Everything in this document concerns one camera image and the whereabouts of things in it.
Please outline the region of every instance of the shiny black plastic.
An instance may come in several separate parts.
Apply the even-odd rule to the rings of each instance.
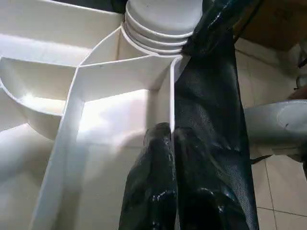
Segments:
[[[112,12],[114,11],[111,5],[111,0],[54,0],[54,1],[60,1],[68,4],[84,6],[98,10],[112,11]]]
[[[181,230],[248,230],[230,180],[191,128],[175,131]]]
[[[203,0],[202,17],[183,47],[191,56],[209,54],[254,0]]]
[[[177,182],[168,123],[147,131],[127,177],[119,230],[174,230]]]

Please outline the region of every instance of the tile floor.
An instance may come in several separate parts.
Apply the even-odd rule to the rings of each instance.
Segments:
[[[242,52],[236,52],[243,106],[282,101],[294,91],[295,78]],[[270,149],[251,146],[252,155]],[[252,166],[260,230],[307,229],[307,180],[302,165],[272,156]]]

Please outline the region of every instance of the brown cardboard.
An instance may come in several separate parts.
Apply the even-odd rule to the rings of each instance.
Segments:
[[[235,25],[238,32],[253,7]],[[265,0],[242,38],[281,51],[288,51],[307,36],[306,0]]]

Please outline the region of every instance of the white plastic panel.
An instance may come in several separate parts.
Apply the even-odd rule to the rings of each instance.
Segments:
[[[2,0],[0,56],[77,66],[121,20],[121,14],[49,0]]]
[[[173,57],[146,56],[80,67],[85,101],[140,89],[158,90]]]
[[[141,34],[139,34],[137,31],[135,31],[131,25],[129,25],[129,21],[125,21],[124,23],[125,30],[129,37],[136,42],[137,44],[140,44],[140,46],[146,47],[148,49],[154,49],[158,50],[158,53],[162,53],[161,50],[173,50],[173,53],[176,53],[175,50],[177,50],[177,53],[181,51],[182,46],[187,42],[187,40],[183,41],[173,41],[173,42],[163,42],[163,41],[155,41],[150,38],[147,38]]]
[[[40,135],[54,140],[58,133],[61,115],[52,115],[38,112],[28,107],[21,107],[28,124]]]
[[[157,95],[157,110],[156,122],[161,123],[169,121],[171,132],[175,130],[175,82],[178,80],[182,71],[189,61],[189,57],[179,56],[175,58],[171,65],[170,71],[167,73],[169,76],[164,79],[164,82]]]
[[[4,57],[0,60],[3,85],[15,98],[25,102],[25,97],[65,101],[75,70],[74,67]],[[62,114],[63,109],[59,108],[58,114]]]
[[[30,223],[53,142],[27,124],[2,88],[0,108],[0,228],[21,230]]]

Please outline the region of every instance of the white plastic shelf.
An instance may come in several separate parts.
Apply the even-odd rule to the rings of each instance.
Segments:
[[[78,66],[122,15],[50,0],[0,1],[0,56]]]
[[[5,229],[117,229],[146,130],[174,129],[174,82],[188,59],[139,47],[116,13],[48,0],[0,6]]]
[[[76,68],[0,58],[3,90],[41,135],[55,139]]]

